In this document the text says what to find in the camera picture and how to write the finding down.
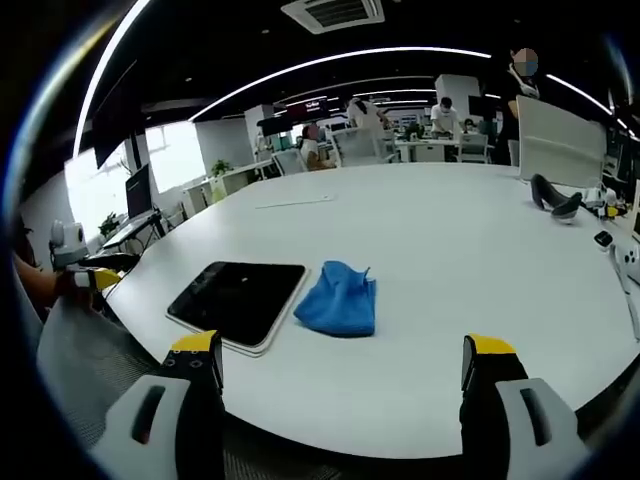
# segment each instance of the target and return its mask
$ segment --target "white shirt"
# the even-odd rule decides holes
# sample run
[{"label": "white shirt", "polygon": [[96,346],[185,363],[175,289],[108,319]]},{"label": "white shirt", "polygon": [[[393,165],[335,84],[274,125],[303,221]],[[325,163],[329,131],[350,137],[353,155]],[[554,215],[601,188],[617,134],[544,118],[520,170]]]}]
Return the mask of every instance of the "white shirt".
[{"label": "white shirt", "polygon": [[[436,126],[435,120],[440,121],[440,125],[444,130],[439,129]],[[431,107],[431,131],[432,132],[453,132],[453,126],[458,123],[458,112],[455,108],[451,107],[448,112],[443,112],[440,105],[434,105]]]},{"label": "white shirt", "polygon": [[378,107],[371,102],[363,103],[367,107],[367,113],[363,113],[355,103],[349,104],[347,107],[349,121],[354,121],[358,128],[372,130],[378,138],[384,138],[384,129],[382,128],[380,117],[378,117]]},{"label": "white shirt", "polygon": [[305,138],[302,141],[302,147],[300,148],[300,155],[302,156],[302,161],[307,166],[308,166],[307,162],[309,160],[309,152],[313,152],[316,155],[318,155],[318,142],[316,142],[315,140],[310,140],[308,138]]}]

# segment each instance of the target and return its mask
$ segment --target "person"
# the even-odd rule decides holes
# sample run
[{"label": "person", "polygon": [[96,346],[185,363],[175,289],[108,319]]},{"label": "person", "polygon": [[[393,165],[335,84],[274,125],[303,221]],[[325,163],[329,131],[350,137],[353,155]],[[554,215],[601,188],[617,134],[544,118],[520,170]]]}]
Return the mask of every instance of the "person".
[{"label": "person", "polygon": [[320,152],[318,151],[318,134],[319,128],[315,123],[307,125],[302,129],[300,155],[311,172],[334,168],[329,162],[320,158]]},{"label": "person", "polygon": [[508,67],[498,72],[497,88],[502,107],[502,130],[498,134],[493,163],[511,165],[509,140],[520,138],[518,122],[518,103],[516,97],[524,95],[540,98],[533,74],[536,71],[538,57],[530,48],[512,48]]},{"label": "person", "polygon": [[464,121],[463,131],[464,133],[475,133],[477,131],[476,124],[473,123],[473,120],[471,118],[467,118]]},{"label": "person", "polygon": [[48,309],[61,296],[70,296],[79,305],[90,308],[91,292],[75,285],[72,272],[40,270],[24,261],[15,251],[13,265],[34,310],[43,322],[47,319]]},{"label": "person", "polygon": [[434,137],[453,136],[458,112],[449,97],[442,97],[439,105],[431,107],[431,134]]},{"label": "person", "polygon": [[353,97],[347,106],[347,117],[352,127],[369,128],[377,138],[384,138],[384,127],[391,125],[387,116],[371,102]]}]

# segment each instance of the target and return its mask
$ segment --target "whiteboard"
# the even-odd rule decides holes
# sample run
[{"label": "whiteboard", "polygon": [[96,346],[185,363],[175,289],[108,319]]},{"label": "whiteboard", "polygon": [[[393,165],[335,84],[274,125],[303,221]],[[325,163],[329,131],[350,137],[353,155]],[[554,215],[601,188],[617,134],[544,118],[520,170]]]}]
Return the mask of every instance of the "whiteboard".
[{"label": "whiteboard", "polygon": [[520,178],[594,187],[602,179],[606,134],[602,125],[532,98],[518,96]]}]

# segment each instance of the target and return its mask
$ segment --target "office desk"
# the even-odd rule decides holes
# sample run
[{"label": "office desk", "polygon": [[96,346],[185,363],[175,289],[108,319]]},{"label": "office desk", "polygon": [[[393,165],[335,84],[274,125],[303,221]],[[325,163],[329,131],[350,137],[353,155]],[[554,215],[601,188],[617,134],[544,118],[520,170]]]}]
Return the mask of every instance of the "office desk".
[{"label": "office desk", "polygon": [[[410,162],[444,162],[444,147],[455,147],[460,145],[458,140],[447,140],[444,138],[431,138],[416,141],[397,140],[396,146],[400,149],[400,161],[403,163]],[[430,152],[425,155],[419,155],[416,150],[428,148]]]},{"label": "office desk", "polygon": [[[573,226],[559,224],[516,176],[511,167],[416,163],[257,182],[153,244],[108,303],[162,361],[189,333],[165,311],[211,262],[304,264],[295,303],[325,260],[371,267],[375,335],[332,338],[289,313],[262,357],[224,350],[227,411],[336,452],[459,454],[465,334],[510,342],[528,374],[573,409],[640,353],[619,281],[593,241],[598,221],[581,210]],[[335,199],[256,208],[323,194]]]},{"label": "office desk", "polygon": [[249,185],[249,172],[262,170],[273,164],[273,160],[262,160],[242,167],[236,167],[218,177],[205,178],[202,182],[185,188],[182,191],[182,204],[189,217],[209,207],[214,200],[214,192],[218,197],[226,197]]},{"label": "office desk", "polygon": [[144,230],[149,225],[153,225],[158,232],[158,235],[162,238],[164,237],[164,228],[162,228],[162,223],[160,220],[162,216],[157,212],[149,212],[148,214],[136,217],[131,221],[127,221],[124,227],[121,230],[116,232],[116,234],[111,237],[109,240],[105,242],[102,246],[103,249],[119,247],[127,240],[131,240],[135,238],[135,236]]}]

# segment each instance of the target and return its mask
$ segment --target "window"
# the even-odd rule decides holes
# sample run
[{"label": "window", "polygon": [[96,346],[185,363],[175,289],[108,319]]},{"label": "window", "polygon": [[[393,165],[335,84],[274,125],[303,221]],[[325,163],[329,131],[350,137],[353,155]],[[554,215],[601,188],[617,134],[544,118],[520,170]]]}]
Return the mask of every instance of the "window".
[{"label": "window", "polygon": [[146,136],[151,168],[160,193],[207,174],[193,123],[150,128]]},{"label": "window", "polygon": [[93,149],[64,164],[73,218],[82,223],[87,241],[100,234],[99,227],[111,212],[127,212],[125,182],[129,178],[124,144],[98,170]]}]

